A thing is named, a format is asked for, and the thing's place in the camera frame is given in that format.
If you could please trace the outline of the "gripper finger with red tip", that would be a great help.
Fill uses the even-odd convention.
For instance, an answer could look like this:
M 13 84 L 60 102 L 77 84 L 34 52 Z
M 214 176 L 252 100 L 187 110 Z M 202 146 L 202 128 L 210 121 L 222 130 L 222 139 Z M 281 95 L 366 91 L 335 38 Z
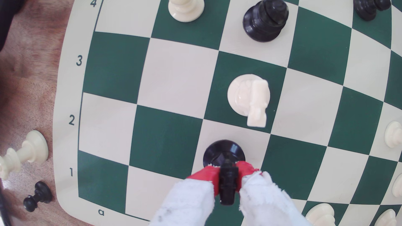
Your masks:
M 248 226 L 310 226 L 286 191 L 273 182 L 267 171 L 245 161 L 239 169 L 239 209 Z
M 149 226 L 204 226 L 219 194 L 219 172 L 206 166 L 174 184 Z

